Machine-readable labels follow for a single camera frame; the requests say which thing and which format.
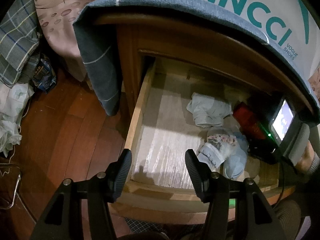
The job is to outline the wooden drawer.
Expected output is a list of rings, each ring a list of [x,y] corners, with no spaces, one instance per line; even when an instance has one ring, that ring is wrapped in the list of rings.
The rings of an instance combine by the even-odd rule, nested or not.
[[[195,125],[187,104],[194,93],[232,104],[264,95],[242,81],[159,57],[144,77],[125,147],[132,165],[123,192],[110,205],[121,217],[161,224],[202,224],[208,205],[196,196],[185,152],[197,152],[207,130]]]

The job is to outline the white XINCCI shoe box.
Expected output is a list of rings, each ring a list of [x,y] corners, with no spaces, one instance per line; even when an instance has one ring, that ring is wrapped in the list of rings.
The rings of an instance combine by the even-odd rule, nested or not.
[[[204,0],[242,17],[265,33],[306,79],[319,67],[319,27],[301,0]]]

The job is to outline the blue checked cloth cover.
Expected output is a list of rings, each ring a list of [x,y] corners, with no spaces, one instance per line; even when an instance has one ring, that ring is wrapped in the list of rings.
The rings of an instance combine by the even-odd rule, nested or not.
[[[109,116],[117,114],[121,91],[125,90],[116,29],[113,26],[98,23],[101,17],[113,14],[160,16],[187,24],[199,24],[200,20],[205,20],[217,33],[226,35],[231,31],[232,38],[237,41],[241,41],[242,35],[251,36],[260,43],[268,45],[278,57],[286,60],[299,79],[308,83],[308,90],[317,99],[308,79],[285,55],[280,46],[269,40],[259,28],[223,7],[204,0],[95,0],[82,9],[81,14],[73,23],[73,29],[93,89]],[[304,122],[319,123],[319,120],[310,122],[304,119],[298,111],[297,113]]]

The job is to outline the red cylindrical container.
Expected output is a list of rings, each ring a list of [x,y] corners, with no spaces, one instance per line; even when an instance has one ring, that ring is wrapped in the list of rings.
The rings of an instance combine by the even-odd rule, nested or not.
[[[255,139],[266,139],[265,133],[259,126],[259,122],[244,102],[239,102],[235,105],[233,117],[239,123],[244,133],[249,134]]]

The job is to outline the light blue floral sock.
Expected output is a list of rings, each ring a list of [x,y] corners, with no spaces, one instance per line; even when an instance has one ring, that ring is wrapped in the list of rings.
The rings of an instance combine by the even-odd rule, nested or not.
[[[233,132],[230,128],[212,127],[197,157],[212,171],[222,168],[224,177],[236,180],[245,170],[247,150],[248,143],[242,133]]]

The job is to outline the light grey folded garment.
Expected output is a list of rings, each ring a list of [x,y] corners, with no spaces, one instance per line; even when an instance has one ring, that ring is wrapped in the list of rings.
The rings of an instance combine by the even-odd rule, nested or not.
[[[233,114],[229,102],[199,93],[192,94],[186,109],[193,115],[195,125],[202,128],[222,127],[224,118]]]

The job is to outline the leaf pattern curtain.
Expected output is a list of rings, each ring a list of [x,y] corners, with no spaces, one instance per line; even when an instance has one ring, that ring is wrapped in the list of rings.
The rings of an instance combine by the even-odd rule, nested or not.
[[[72,27],[82,9],[95,0],[34,0],[43,34],[49,45],[63,57],[67,70],[78,81],[84,81],[87,72]]]

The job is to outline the brown wooden nightstand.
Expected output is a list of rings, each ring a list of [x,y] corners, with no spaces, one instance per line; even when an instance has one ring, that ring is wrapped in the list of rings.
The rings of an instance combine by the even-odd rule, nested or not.
[[[289,63],[251,36],[241,41],[213,31],[211,25],[143,14],[103,16],[99,24],[116,29],[127,103],[133,113],[142,86],[143,57],[166,57],[241,81],[270,95],[290,99],[302,117],[319,120],[318,100]]]

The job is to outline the brown bag with metal frame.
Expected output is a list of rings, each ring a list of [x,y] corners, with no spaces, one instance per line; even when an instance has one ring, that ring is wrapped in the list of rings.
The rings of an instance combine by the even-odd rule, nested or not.
[[[22,180],[22,172],[19,166],[9,163],[1,163],[1,210],[10,210],[14,207],[18,189]]]

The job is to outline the white crumpled plastic sheet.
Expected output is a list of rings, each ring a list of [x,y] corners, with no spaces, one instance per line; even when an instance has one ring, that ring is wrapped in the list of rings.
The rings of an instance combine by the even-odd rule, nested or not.
[[[5,157],[22,140],[19,131],[21,119],[33,93],[32,87],[27,83],[16,83],[9,88],[1,82],[1,153]]]

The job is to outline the grey plaid fabric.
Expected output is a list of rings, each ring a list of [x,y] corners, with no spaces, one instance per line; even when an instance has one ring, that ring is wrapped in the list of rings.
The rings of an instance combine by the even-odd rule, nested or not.
[[[28,83],[39,63],[39,20],[34,0],[15,0],[1,22],[1,82]]]

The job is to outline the checked slipper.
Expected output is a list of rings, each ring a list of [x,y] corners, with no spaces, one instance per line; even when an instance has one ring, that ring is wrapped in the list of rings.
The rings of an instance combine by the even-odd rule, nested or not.
[[[124,219],[131,233],[147,233],[147,232],[165,233],[165,230],[163,229],[162,224],[145,222],[142,220],[135,220],[135,219],[130,219],[126,217]]]

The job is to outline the dark blue snack bag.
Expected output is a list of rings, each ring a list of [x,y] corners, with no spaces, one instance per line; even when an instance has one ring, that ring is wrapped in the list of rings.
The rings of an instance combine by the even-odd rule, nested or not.
[[[49,93],[56,86],[57,76],[46,58],[40,58],[31,81],[33,87],[45,93]]]

